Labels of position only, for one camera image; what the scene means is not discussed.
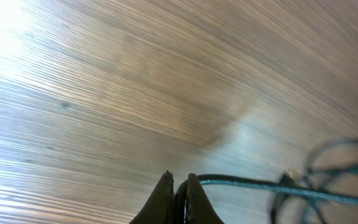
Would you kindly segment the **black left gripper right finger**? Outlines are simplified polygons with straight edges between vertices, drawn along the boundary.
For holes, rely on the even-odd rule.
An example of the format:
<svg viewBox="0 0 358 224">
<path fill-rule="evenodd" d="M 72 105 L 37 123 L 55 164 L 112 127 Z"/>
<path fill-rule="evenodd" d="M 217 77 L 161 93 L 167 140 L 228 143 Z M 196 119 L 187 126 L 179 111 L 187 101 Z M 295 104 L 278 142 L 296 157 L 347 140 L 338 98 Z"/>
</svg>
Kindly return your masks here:
<svg viewBox="0 0 358 224">
<path fill-rule="evenodd" d="M 211 205 L 196 174 L 188 175 L 185 223 L 223 224 Z"/>
</svg>

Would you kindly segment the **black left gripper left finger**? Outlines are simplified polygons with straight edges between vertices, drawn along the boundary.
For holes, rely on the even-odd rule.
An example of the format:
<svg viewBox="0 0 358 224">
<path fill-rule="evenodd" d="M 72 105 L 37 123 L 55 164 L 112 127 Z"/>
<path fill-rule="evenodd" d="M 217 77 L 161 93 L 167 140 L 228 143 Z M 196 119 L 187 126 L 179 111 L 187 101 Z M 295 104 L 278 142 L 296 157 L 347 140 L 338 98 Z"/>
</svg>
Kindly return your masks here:
<svg viewBox="0 0 358 224">
<path fill-rule="evenodd" d="M 130 224 L 173 223 L 173 183 L 173 174 L 167 170 L 162 174 L 141 211 Z"/>
</svg>

